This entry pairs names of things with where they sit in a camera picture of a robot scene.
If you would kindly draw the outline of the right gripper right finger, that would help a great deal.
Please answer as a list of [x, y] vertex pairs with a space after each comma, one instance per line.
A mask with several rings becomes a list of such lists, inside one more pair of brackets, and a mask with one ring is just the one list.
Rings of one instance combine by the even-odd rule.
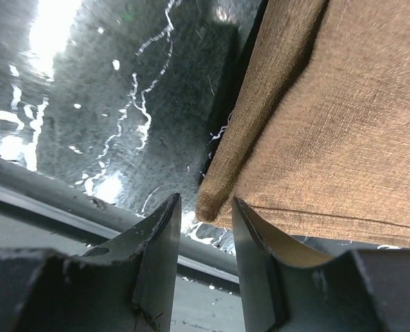
[[410, 331], [410, 250], [327, 255], [238, 198], [232, 225], [247, 331]]

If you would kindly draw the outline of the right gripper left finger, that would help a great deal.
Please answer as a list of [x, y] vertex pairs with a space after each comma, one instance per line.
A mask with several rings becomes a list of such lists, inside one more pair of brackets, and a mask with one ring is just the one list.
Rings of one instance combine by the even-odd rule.
[[84, 255], [0, 248], [0, 331], [168, 331], [180, 194]]

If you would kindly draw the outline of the brown cloth napkin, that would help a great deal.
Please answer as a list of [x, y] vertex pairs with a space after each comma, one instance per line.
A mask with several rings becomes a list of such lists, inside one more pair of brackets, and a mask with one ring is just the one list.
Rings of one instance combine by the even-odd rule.
[[269, 1], [196, 217], [410, 248], [410, 1]]

